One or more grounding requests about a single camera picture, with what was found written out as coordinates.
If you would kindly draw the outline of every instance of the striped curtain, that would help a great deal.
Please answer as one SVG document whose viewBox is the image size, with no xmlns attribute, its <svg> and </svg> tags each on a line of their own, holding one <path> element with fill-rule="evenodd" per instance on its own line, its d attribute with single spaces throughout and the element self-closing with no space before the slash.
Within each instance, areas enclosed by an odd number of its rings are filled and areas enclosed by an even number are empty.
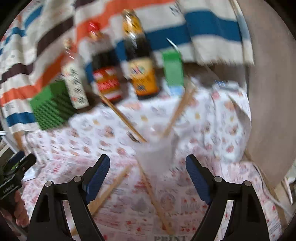
<svg viewBox="0 0 296 241">
<path fill-rule="evenodd" d="M 72 38 L 92 82 L 88 23 L 97 21 L 110 37 L 123 74 L 128 76 L 123 44 L 124 8 L 134 9 L 150 41 L 156 65 L 170 49 L 185 62 L 253 64 L 252 45 L 236 0 L 33 0 L 0 42 L 0 103 L 12 133 L 38 129 L 29 100 L 58 78 L 63 40 Z"/>
</svg>

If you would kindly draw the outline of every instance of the wooden stick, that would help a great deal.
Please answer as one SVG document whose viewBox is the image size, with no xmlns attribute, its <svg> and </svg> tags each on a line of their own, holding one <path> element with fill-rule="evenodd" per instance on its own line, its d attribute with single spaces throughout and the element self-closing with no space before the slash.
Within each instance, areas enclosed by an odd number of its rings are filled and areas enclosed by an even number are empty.
<svg viewBox="0 0 296 241">
<path fill-rule="evenodd" d="M 171 118 L 167 128 L 165 129 L 165 131 L 163 133 L 163 138 L 167 137 L 170 134 L 175 122 L 180 117 L 180 115 L 182 114 L 182 112 L 184 111 L 184 109 L 188 105 L 188 103 L 191 101 L 195 91 L 196 91 L 196 88 L 193 88 L 190 92 L 185 90 L 185 92 L 182 96 L 182 99 L 179 102 L 177 109 L 175 110 L 173 117 Z"/>
<path fill-rule="evenodd" d="M 117 109 L 101 92 L 98 92 L 98 95 L 119 116 L 119 118 L 128 126 L 128 128 L 131 129 L 131 131 L 136 134 L 136 136 L 142 142 L 147 142 L 144 139 L 144 137 L 142 137 L 142 135 L 133 127 L 133 125 L 129 122 L 126 116 L 119 109 Z"/>
<path fill-rule="evenodd" d="M 132 164 L 129 164 L 128 166 L 126 166 L 123 169 L 123 171 L 116 177 L 114 182 L 107 188 L 107 190 L 101 196 L 98 195 L 95 200 L 91 201 L 89 205 L 87 205 L 89 212 L 91 213 L 92 216 L 99 210 L 99 208 L 102 206 L 105 200 L 110 196 L 113 189 L 116 188 L 123 181 L 123 179 L 127 174 L 129 174 L 132 166 L 133 166 Z M 71 230 L 71 235 L 75 236 L 77 234 L 78 234 L 77 229 L 74 227 Z"/>
<path fill-rule="evenodd" d="M 152 187 L 151 187 L 151 184 L 148 180 L 148 178 L 146 177 L 140 163 L 138 162 L 138 165 L 139 165 L 139 169 L 140 169 L 140 173 L 141 173 L 141 176 L 142 176 L 142 179 L 145 183 L 145 186 L 147 188 L 147 191 L 148 191 L 148 194 L 150 196 L 150 199 L 151 199 L 151 202 L 153 204 L 153 206 L 155 207 L 156 209 L 156 212 L 160 218 L 160 220 L 162 221 L 163 225 L 165 226 L 165 230 L 167 232 L 168 235 L 173 235 L 174 232 L 173 230 L 171 229 L 170 225 L 169 225 L 169 222 L 166 220 L 165 218 L 165 215 L 164 215 L 164 212 L 159 204 L 159 202 L 157 201 L 156 197 L 154 196 L 154 193 L 152 191 Z"/>
</svg>

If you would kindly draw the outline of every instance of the sauce bottle with red cap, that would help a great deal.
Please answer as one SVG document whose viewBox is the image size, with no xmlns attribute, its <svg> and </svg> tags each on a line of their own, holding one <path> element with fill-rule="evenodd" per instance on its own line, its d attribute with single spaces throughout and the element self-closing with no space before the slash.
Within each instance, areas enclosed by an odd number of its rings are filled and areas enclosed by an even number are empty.
<svg viewBox="0 0 296 241">
<path fill-rule="evenodd" d="M 114 48 L 107 35 L 100 32 L 100 25 L 89 22 L 92 44 L 92 69 L 96 91 L 101 92 L 113 104 L 122 100 L 122 91 L 116 73 L 118 63 Z"/>
</svg>

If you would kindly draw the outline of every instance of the human hand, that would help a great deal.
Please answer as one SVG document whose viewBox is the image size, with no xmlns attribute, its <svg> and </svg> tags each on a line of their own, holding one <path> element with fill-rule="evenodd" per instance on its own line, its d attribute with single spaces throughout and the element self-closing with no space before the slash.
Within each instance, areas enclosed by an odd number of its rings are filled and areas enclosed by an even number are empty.
<svg viewBox="0 0 296 241">
<path fill-rule="evenodd" d="M 13 215 L 16 218 L 16 224 L 18 226 L 25 227 L 29 224 L 29 216 L 27 214 L 27 210 L 25 209 L 25 203 L 22 200 L 22 197 L 19 191 L 15 192 L 15 202 L 16 202 L 16 206 L 15 206 L 15 211 Z M 12 221 L 12 216 L 7 210 L 1 209 L 1 212 L 5 219 Z"/>
</svg>

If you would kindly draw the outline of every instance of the green textured block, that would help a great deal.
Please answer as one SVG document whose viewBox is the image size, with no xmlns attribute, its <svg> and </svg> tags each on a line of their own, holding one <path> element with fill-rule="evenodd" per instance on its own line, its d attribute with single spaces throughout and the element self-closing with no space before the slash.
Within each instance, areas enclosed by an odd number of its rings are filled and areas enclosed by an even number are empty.
<svg viewBox="0 0 296 241">
<path fill-rule="evenodd" d="M 42 130 L 58 127 L 76 113 L 64 81 L 46 86 L 30 100 L 30 106 Z"/>
</svg>

